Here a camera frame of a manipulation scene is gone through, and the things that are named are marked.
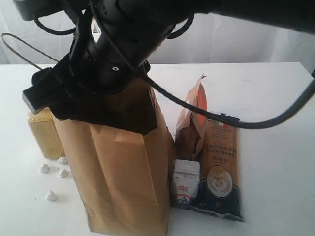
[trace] red label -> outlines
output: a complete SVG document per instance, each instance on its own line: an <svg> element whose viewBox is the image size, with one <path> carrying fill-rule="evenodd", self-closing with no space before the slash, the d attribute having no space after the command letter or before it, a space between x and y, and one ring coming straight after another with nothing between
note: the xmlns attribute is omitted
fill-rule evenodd
<svg viewBox="0 0 315 236"><path fill-rule="evenodd" d="M184 187L184 186L178 186L178 189L184 190L184 191L187 191L187 190L188 190L188 188L187 188L187 187Z"/></svg>

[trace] white table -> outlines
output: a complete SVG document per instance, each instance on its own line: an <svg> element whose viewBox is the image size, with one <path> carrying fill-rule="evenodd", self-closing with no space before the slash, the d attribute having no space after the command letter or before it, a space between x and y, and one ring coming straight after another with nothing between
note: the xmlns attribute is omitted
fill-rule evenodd
<svg viewBox="0 0 315 236"><path fill-rule="evenodd" d="M87 236L83 204L72 176L60 179L27 125L21 91L36 71L0 66L0 235ZM208 110L244 121L284 111L312 80L299 63L152 65L150 76L184 99L204 73ZM172 134L181 107L157 94ZM241 177L246 222L173 209L170 236L308 236L315 232L315 98L286 123L241 130ZM38 168L47 163L49 174ZM57 202L44 199L52 189Z"/></svg>

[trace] brown paper bag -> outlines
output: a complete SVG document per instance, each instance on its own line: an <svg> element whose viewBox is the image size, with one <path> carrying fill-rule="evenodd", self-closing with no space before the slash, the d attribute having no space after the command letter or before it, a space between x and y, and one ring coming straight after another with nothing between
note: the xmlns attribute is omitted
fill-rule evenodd
<svg viewBox="0 0 315 236"><path fill-rule="evenodd" d="M90 230L167 235L174 147L153 90L135 79L116 95L79 106L108 124L55 120Z"/></svg>
<svg viewBox="0 0 315 236"><path fill-rule="evenodd" d="M200 109L207 110L206 92L201 84L202 75L195 87L187 94L185 101ZM175 153L178 159L195 161L202 150L206 117L183 108L177 121L175 135Z"/></svg>

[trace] white backdrop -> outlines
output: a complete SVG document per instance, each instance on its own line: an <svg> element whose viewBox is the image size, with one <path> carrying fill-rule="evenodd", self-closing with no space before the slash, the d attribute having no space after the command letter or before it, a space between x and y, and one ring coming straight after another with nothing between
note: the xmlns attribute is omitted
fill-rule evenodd
<svg viewBox="0 0 315 236"><path fill-rule="evenodd" d="M55 30L73 27L64 13L42 19ZM54 36L34 22L24 22L12 0L0 0L0 33L10 32L49 55L61 59L69 50L72 36ZM23 55L38 64L53 63L23 44L7 40ZM190 29L181 37L166 40L149 58L150 63L220 62L301 62L312 72L315 67L315 36L265 26L244 20L197 14ZM0 64L25 63L1 42Z"/></svg>

